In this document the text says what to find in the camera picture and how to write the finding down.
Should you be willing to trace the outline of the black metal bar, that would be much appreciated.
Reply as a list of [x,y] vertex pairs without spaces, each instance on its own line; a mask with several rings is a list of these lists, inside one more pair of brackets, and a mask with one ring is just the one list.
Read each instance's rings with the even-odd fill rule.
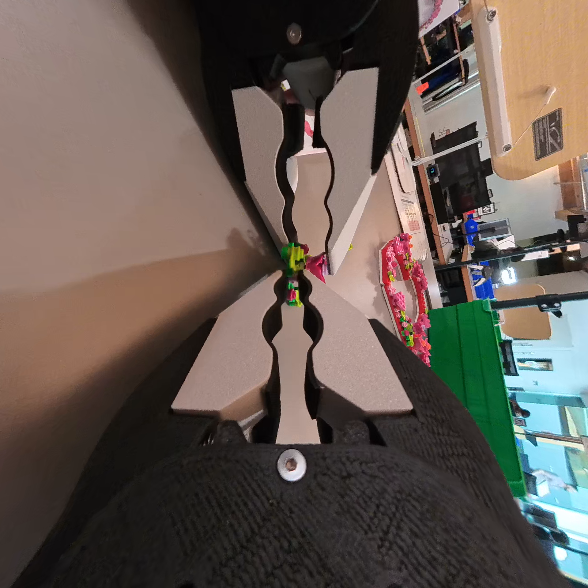
[[509,300],[494,299],[490,302],[491,307],[496,311],[535,307],[539,312],[551,313],[557,318],[563,316],[562,304],[562,299],[559,295],[538,295]]

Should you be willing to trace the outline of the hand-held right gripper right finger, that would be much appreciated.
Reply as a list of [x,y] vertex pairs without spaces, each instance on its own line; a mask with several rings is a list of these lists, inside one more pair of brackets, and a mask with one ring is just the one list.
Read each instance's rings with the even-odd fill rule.
[[303,275],[305,400],[321,420],[366,420],[413,410],[367,316],[314,275]]

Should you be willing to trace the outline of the black monitor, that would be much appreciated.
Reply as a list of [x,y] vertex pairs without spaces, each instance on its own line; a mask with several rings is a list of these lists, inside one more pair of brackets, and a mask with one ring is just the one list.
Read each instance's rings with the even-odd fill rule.
[[494,173],[491,158],[481,158],[477,122],[440,138],[435,138],[434,134],[430,136],[435,155],[473,139],[476,140],[475,143],[435,158],[439,169],[440,187],[446,190],[451,210],[456,217],[490,204],[487,177]]

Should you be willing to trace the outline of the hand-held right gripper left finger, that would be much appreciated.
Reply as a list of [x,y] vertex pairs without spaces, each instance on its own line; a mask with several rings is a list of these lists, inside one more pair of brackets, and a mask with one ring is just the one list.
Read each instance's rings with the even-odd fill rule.
[[181,415],[235,421],[257,443],[276,442],[281,383],[273,343],[283,326],[287,278],[278,270],[221,312],[171,410]]

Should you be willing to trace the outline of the white box with pink print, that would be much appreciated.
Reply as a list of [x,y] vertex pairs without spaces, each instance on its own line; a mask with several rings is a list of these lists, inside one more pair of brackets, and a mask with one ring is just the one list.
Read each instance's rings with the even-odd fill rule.
[[460,1],[418,1],[418,37],[422,38],[460,10]]

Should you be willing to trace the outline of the green lego stem assembly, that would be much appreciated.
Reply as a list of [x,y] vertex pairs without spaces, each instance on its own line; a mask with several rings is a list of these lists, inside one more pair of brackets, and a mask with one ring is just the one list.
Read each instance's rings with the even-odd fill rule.
[[281,249],[281,258],[285,263],[288,279],[286,287],[286,303],[290,307],[302,307],[299,293],[299,277],[306,268],[309,247],[298,242],[291,242]]

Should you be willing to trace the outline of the printed instruction sheet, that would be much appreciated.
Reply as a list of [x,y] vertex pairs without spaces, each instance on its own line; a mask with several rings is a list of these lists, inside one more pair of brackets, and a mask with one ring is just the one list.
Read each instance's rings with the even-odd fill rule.
[[425,230],[417,197],[414,168],[408,151],[406,134],[401,125],[391,140],[384,163],[401,228],[415,239],[417,235],[425,234]]

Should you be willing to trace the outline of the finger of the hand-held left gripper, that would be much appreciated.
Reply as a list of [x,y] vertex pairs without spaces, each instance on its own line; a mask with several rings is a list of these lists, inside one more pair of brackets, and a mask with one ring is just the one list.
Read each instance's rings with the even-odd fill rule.
[[346,72],[319,108],[320,134],[332,165],[326,196],[330,232],[329,273],[342,266],[363,215],[377,173],[372,171],[378,93],[377,68]]
[[245,185],[278,250],[298,239],[292,210],[305,108],[288,96],[275,100],[259,86],[232,91]]

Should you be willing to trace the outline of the magenta lego piece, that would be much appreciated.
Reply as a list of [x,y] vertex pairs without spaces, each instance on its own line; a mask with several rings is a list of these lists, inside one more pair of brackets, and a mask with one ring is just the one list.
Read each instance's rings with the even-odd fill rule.
[[326,283],[326,276],[329,274],[327,255],[325,252],[316,256],[305,256],[304,270]]

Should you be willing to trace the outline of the green plastic bin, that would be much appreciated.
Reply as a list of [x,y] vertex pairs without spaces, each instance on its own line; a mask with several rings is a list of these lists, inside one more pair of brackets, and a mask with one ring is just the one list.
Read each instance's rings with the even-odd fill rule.
[[527,496],[504,382],[499,317],[489,299],[431,310],[430,367],[478,425],[515,498]]

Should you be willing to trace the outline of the pink lego heart wreath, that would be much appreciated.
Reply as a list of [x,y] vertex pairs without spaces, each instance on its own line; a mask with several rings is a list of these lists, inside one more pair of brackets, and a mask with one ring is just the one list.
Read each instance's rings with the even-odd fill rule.
[[[412,236],[400,233],[379,251],[379,282],[396,332],[405,345],[426,366],[431,366],[428,280],[422,264],[413,257]],[[416,301],[415,317],[407,312],[406,295],[399,289],[407,283]]]

